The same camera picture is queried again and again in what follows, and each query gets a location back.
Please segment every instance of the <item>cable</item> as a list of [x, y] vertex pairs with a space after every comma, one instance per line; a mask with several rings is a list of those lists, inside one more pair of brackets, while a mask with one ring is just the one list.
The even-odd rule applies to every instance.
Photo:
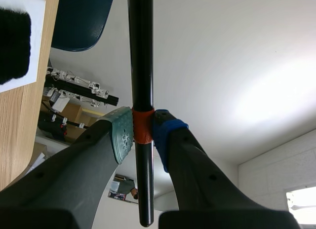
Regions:
[[[43, 104], [43, 106], [44, 106], [46, 109], [48, 109], [48, 111], [50, 111], [50, 112], [54, 113], [54, 115], [57, 115], [57, 116], [59, 116], [59, 117], [61, 117], [61, 118], [64, 119], [64, 117], [63, 117], [62, 115], [60, 115], [60, 114], [54, 112], [54, 111], [53, 111], [50, 107], [48, 107], [43, 101], [42, 101], [41, 103]], [[67, 120], [67, 124], [74, 125], [74, 126], [76, 126], [76, 127], [79, 127], [79, 126], [80, 126], [80, 124], [75, 123], [75, 122], [72, 122], [72, 121], [69, 121], [69, 120]]]

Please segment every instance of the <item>white paper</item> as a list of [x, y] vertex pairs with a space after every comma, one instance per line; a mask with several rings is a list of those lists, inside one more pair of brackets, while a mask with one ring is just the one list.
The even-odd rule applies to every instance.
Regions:
[[0, 7], [13, 11], [26, 11], [31, 18], [31, 56], [25, 76], [0, 85], [0, 92], [36, 82], [40, 58], [40, 41], [43, 31], [45, 0], [0, 0]]

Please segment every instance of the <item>screw hole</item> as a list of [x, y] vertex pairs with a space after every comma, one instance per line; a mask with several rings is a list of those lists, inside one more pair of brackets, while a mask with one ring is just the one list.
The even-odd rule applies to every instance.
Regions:
[[212, 180], [212, 181], [216, 181], [217, 180], [217, 177], [215, 175], [210, 175], [209, 176], [209, 179]]
[[40, 179], [44, 176], [44, 173], [43, 172], [39, 172], [35, 175], [36, 178]]

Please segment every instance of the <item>cinder block wall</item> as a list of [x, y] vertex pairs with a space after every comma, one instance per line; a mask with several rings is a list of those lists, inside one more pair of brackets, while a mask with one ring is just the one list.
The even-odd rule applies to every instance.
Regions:
[[257, 203], [287, 210], [287, 191], [316, 186], [316, 130], [241, 164], [238, 180]]

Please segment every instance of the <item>black metal bar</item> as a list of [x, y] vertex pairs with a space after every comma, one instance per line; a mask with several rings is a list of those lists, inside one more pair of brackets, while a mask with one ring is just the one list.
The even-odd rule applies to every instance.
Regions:
[[[153, 0], [128, 0], [133, 108], [153, 109]], [[140, 224], [154, 222], [153, 144], [135, 144]]]
[[154, 176], [152, 143], [136, 144], [139, 221], [148, 227], [154, 222]]
[[56, 87], [58, 90], [69, 91], [84, 97], [91, 98], [98, 102], [104, 102], [106, 104], [110, 104], [113, 106], [117, 106], [119, 102], [119, 98], [115, 96], [109, 95], [107, 99], [103, 97], [98, 97], [91, 93], [91, 89], [82, 87], [80, 85], [73, 84], [71, 82], [66, 82], [61, 79], [54, 80], [54, 78], [50, 75], [46, 76], [44, 87]]

